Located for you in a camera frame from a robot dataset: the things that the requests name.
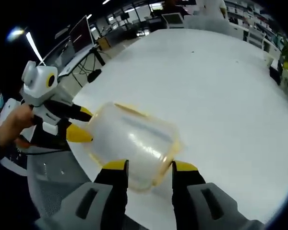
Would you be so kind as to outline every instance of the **computer monitor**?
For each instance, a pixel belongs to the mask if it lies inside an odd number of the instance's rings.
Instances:
[[[71,41],[75,52],[94,44],[86,16],[83,17],[70,31]]]
[[[130,18],[130,16],[129,16],[129,13],[123,13],[121,16],[120,16],[120,19],[123,21],[123,20],[126,20],[126,19],[128,19],[128,18]]]

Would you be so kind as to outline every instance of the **clear plastic box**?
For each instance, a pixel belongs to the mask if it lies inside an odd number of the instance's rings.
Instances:
[[[128,187],[136,192],[160,184],[180,151],[174,125],[116,103],[102,106],[85,129],[93,141],[83,145],[100,166],[129,160]]]

